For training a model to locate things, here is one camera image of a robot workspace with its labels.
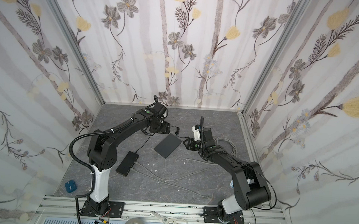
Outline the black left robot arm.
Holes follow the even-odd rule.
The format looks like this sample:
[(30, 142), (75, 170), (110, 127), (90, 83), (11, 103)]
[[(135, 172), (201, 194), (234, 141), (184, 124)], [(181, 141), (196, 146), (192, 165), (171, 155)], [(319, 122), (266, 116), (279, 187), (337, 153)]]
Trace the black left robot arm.
[[(130, 119), (105, 131), (77, 136), (70, 142), (68, 150), (77, 163), (90, 170), (92, 177), (91, 187), (87, 194), (77, 195), (76, 216), (103, 216), (111, 210), (109, 204), (108, 182), (111, 168), (118, 159), (117, 147), (134, 133), (150, 128), (152, 133), (169, 133), (169, 124), (165, 121), (169, 111), (166, 106), (159, 103), (158, 96), (147, 107), (133, 113)], [(90, 137), (87, 150), (89, 162), (80, 160), (74, 154), (73, 147), (80, 139)]]

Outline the slim ribbed black switch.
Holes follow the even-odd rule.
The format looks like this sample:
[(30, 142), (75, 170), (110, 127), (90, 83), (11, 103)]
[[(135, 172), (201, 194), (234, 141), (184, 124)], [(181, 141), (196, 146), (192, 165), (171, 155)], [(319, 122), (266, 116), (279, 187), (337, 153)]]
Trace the slim ribbed black switch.
[(127, 176), (138, 158), (139, 155), (137, 153), (129, 151), (120, 165), (117, 167), (116, 173), (122, 176)]

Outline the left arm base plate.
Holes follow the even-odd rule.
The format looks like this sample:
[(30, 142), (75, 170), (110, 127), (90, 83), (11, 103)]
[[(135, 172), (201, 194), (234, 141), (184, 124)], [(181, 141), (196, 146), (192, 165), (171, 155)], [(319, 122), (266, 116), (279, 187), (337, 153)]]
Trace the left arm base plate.
[(125, 202), (116, 201), (97, 203), (93, 200), (87, 200), (80, 209), (80, 215), (88, 217), (121, 218), (125, 204)]

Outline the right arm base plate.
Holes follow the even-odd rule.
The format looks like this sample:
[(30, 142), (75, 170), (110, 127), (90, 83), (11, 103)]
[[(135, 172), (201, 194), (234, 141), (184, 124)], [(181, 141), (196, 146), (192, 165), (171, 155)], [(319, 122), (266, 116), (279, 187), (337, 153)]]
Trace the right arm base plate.
[(227, 214), (221, 206), (206, 206), (203, 207), (201, 216), (205, 223), (213, 224), (244, 224), (244, 215), (242, 211), (232, 214)]

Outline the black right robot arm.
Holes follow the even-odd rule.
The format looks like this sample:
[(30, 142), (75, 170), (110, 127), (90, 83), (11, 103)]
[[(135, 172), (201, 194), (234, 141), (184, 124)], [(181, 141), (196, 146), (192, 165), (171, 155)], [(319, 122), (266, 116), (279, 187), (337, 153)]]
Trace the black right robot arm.
[(228, 153), (213, 138), (212, 130), (200, 124), (192, 128), (193, 137), (184, 140), (186, 149), (198, 152), (199, 156), (223, 168), (232, 177), (234, 194), (221, 200), (217, 206), (217, 217), (228, 222), (242, 210), (250, 210), (272, 199), (274, 190), (263, 175), (257, 162), (246, 162)]

